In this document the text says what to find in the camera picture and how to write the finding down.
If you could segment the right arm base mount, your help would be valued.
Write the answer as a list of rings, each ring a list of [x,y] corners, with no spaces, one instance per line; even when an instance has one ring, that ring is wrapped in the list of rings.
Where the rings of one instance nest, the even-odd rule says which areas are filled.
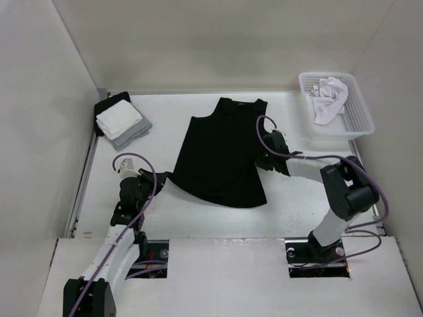
[[[346,260],[334,263],[346,255],[341,240],[317,255],[312,253],[307,239],[285,240],[285,247],[291,278],[350,277]]]

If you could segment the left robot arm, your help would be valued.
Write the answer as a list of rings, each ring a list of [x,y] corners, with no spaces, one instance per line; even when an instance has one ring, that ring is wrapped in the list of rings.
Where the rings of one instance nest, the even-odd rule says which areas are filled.
[[[167,260],[149,251],[143,212],[165,185],[166,172],[121,171],[119,201],[106,238],[87,269],[63,288],[63,316],[115,316],[119,288],[128,278],[167,271]]]

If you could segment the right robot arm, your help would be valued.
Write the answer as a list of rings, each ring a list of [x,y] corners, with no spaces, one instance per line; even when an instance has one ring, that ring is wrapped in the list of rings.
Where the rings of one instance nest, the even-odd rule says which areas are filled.
[[[306,157],[290,153],[279,131],[259,135],[264,152],[256,165],[286,176],[301,177],[324,186],[329,210],[308,236],[306,251],[314,261],[322,261],[333,249],[352,221],[375,205],[380,194],[360,160],[355,156]]]

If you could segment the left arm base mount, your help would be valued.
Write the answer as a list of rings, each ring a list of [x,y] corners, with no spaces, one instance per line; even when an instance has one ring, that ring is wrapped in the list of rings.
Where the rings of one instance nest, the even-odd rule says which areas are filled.
[[[130,268],[127,279],[165,279],[169,261],[169,240],[147,240],[140,247],[139,258]]]

